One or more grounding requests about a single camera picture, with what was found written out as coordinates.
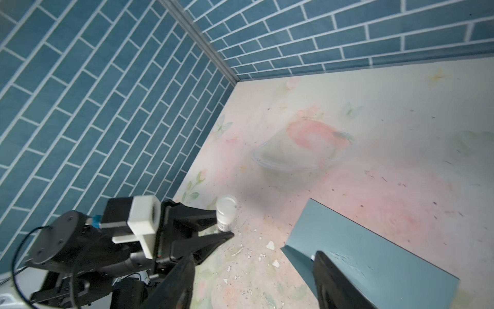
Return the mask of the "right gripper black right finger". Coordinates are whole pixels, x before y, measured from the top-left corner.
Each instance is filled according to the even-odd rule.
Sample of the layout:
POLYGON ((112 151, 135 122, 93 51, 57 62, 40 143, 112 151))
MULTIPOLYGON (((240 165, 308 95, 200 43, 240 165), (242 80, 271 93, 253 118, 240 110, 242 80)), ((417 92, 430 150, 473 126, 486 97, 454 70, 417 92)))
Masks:
POLYGON ((319 308, 376 309, 322 251, 315 254, 313 275, 319 308))

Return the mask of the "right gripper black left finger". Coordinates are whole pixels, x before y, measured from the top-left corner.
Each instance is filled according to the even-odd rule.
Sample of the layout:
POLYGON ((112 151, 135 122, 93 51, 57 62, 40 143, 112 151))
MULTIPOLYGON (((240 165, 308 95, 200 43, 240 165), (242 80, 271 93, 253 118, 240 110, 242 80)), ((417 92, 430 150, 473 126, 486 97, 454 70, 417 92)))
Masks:
POLYGON ((195 277, 193 255, 183 257, 165 280, 140 305, 144 309, 190 308, 195 277))

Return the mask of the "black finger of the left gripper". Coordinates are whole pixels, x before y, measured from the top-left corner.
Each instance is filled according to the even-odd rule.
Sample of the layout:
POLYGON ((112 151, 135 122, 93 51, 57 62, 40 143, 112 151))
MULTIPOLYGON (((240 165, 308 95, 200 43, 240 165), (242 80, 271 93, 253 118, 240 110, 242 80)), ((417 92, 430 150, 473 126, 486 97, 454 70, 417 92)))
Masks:
POLYGON ((187 207, 181 203, 172 207, 170 214, 172 221, 185 225, 196 232, 217 224, 216 211, 187 207))
POLYGON ((202 264, 217 248, 235 236, 233 232, 209 234, 172 242, 170 260, 179 262, 191 257, 194 265, 202 264))

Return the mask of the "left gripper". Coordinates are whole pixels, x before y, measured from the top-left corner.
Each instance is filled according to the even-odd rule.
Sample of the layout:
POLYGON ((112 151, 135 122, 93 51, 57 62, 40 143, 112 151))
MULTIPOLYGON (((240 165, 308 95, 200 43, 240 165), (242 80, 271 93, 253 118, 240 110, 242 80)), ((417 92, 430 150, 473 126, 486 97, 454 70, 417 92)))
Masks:
POLYGON ((41 229, 28 254, 27 266, 47 272, 32 305, 91 305, 113 292, 115 279, 147 271, 159 283, 175 266, 158 256, 148 260, 139 242, 115 244, 90 224, 93 216, 68 211, 41 229))

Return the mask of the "white glue stick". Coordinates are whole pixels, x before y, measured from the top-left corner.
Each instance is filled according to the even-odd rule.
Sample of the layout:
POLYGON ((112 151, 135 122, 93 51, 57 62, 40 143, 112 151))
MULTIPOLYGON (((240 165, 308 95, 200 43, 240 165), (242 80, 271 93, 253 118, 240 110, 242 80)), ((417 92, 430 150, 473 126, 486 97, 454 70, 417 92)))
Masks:
POLYGON ((237 219, 237 200, 232 195, 225 195, 216 201, 217 228, 221 232, 229 232, 234 228, 237 219))

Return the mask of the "teal envelope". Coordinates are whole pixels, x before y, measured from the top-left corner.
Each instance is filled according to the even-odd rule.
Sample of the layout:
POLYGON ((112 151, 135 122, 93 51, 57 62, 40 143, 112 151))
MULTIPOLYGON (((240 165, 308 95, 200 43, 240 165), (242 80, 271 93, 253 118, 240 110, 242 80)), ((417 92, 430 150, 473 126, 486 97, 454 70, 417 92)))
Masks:
POLYGON ((374 308, 449 308, 459 278, 310 199, 283 253, 317 295, 316 253, 374 308))

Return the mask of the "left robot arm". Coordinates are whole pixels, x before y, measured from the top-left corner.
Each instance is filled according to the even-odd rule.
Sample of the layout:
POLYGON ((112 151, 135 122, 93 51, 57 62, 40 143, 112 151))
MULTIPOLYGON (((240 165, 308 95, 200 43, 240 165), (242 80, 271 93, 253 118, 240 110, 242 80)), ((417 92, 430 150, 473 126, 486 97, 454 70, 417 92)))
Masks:
POLYGON ((3 308, 189 308, 195 268, 234 237, 204 234, 214 211, 153 195, 111 198, 100 216, 69 211, 37 227, 24 267, 10 264, 3 308))

